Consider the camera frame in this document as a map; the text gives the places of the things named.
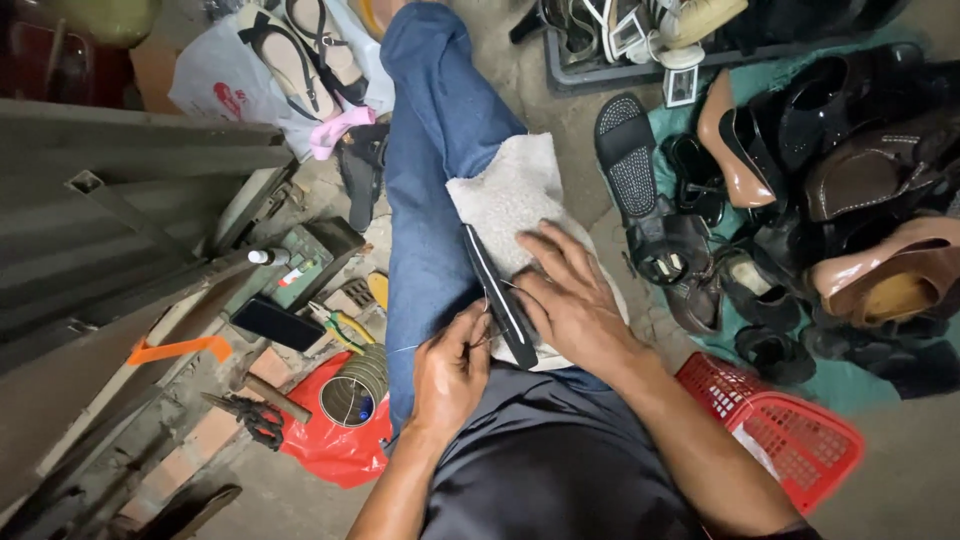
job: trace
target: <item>fluffy white cloth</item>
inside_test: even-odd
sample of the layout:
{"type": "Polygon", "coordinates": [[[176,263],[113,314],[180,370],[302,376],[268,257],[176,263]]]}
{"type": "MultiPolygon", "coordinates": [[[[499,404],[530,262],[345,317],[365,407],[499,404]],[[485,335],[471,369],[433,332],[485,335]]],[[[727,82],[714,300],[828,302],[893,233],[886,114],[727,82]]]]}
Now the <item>fluffy white cloth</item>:
{"type": "MultiPolygon", "coordinates": [[[[553,136],[515,135],[500,146],[490,165],[475,178],[455,178],[446,183],[464,223],[472,225],[493,259],[500,277],[509,280],[534,261],[515,240],[520,231],[536,231],[543,218],[558,224],[596,255],[587,231],[564,209],[560,167],[553,151],[553,136]]],[[[620,316],[629,323],[627,304],[610,274],[604,277],[613,289],[620,316]]],[[[492,344],[494,358],[516,363],[502,337],[492,344]]],[[[540,363],[533,371],[560,369],[573,364],[537,336],[540,363]]]]}

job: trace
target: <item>blue jeans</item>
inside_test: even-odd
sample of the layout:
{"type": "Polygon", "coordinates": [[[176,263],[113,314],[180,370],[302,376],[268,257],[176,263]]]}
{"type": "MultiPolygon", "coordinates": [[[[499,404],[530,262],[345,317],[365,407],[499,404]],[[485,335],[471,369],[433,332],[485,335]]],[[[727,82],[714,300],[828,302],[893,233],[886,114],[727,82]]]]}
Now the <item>blue jeans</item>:
{"type": "MultiPolygon", "coordinates": [[[[527,129],[473,67],[467,27],[447,6],[404,6],[381,45],[396,85],[384,174],[393,209],[386,347],[396,435],[413,410],[417,346],[483,295],[446,181],[478,175],[504,140],[527,129]]],[[[579,389],[609,389],[580,368],[551,374],[579,389]]]]}

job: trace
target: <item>pliers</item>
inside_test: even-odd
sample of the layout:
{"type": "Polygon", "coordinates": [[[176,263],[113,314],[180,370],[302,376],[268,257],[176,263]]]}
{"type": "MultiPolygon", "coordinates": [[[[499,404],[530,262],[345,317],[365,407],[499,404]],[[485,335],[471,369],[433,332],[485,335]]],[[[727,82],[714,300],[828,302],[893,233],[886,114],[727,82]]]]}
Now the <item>pliers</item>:
{"type": "Polygon", "coordinates": [[[340,330],[340,323],[343,323],[356,330],[356,332],[360,334],[360,337],[362,337],[367,343],[376,343],[376,340],[373,339],[373,336],[370,335],[367,329],[363,328],[363,325],[356,322],[353,317],[350,317],[346,313],[343,313],[342,311],[330,311],[319,302],[308,302],[307,305],[324,321],[324,328],[333,332],[333,336],[337,339],[337,341],[343,343],[351,351],[362,355],[364,353],[363,345],[348,338],[343,331],[340,330]]]}

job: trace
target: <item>orange plastic piece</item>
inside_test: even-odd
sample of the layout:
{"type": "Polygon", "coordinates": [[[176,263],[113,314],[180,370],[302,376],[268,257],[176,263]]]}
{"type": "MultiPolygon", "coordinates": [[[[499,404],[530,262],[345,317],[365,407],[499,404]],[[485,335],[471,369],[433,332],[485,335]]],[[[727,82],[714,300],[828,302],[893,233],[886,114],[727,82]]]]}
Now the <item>orange plastic piece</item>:
{"type": "Polygon", "coordinates": [[[207,349],[211,354],[217,357],[217,361],[224,363],[230,355],[233,354],[233,348],[219,335],[210,335],[207,337],[198,337],[189,341],[180,343],[171,343],[169,345],[160,345],[158,347],[147,347],[146,338],[140,338],[133,346],[133,351],[127,358],[127,364],[138,366],[154,360],[163,360],[171,356],[182,356],[190,353],[196,353],[207,349]]]}

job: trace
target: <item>person's right hand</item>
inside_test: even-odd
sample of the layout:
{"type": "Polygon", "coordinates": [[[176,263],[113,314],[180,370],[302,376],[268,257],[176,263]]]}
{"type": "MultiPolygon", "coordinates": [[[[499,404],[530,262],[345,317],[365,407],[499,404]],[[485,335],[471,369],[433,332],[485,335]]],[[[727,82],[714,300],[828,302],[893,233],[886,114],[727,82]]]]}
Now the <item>person's right hand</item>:
{"type": "Polygon", "coordinates": [[[600,380],[612,384],[623,370],[659,358],[624,324],[596,257],[556,225],[540,221],[540,234],[520,233],[517,243],[543,268],[514,276],[514,289],[547,344],[600,380]]]}

